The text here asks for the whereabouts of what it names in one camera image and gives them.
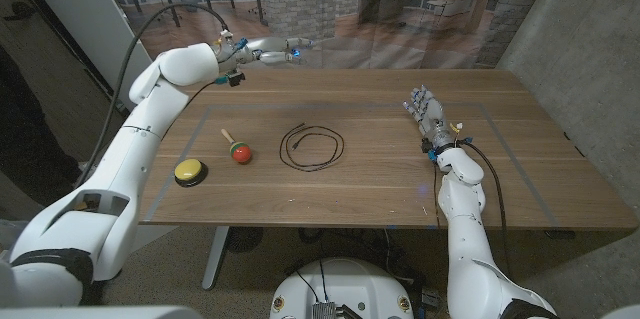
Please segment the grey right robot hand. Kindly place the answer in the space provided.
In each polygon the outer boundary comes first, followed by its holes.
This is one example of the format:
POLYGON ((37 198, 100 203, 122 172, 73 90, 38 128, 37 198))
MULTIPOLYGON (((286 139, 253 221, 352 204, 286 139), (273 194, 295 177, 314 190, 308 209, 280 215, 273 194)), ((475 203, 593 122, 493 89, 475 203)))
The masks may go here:
POLYGON ((416 121, 423 143, 428 149, 442 152, 454 146, 454 136, 443 106, 425 86, 414 88, 403 107, 416 121))

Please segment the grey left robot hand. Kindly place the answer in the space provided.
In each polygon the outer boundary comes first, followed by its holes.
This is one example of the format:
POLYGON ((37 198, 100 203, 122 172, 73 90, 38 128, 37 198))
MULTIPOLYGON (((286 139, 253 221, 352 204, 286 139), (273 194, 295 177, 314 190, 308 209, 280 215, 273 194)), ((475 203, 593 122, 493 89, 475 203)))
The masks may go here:
POLYGON ((259 61, 265 65, 300 64, 302 62, 300 51, 313 46, 313 40, 300 37, 251 39, 234 54, 234 59, 238 64, 253 61, 259 61))

